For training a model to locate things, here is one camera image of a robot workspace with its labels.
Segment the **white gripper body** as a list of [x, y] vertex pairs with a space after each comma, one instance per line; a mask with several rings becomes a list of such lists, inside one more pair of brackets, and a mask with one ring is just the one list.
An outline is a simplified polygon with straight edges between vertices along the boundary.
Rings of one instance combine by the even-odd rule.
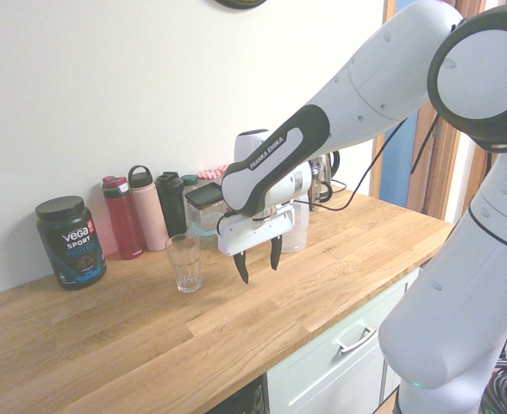
[[294, 218], [294, 209], [290, 204], [276, 209], [261, 221], [241, 215], [223, 218], [219, 225], [218, 249], [226, 255], [244, 252], [290, 231]]

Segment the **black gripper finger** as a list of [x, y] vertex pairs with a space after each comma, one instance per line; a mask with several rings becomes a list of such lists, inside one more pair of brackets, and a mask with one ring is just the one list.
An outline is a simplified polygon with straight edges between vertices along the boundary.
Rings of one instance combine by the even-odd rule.
[[271, 255], [270, 262], [272, 270], [276, 271], [279, 266], [280, 256], [282, 253], [283, 236], [278, 235], [271, 239]]
[[233, 258], [234, 258], [234, 262], [235, 262], [235, 267], [236, 267], [238, 273], [240, 274], [242, 281], [245, 284], [248, 284], [249, 283], [249, 273], [248, 273], [247, 265], [246, 265], [246, 252], [242, 251], [240, 253], [237, 253], [233, 256]]

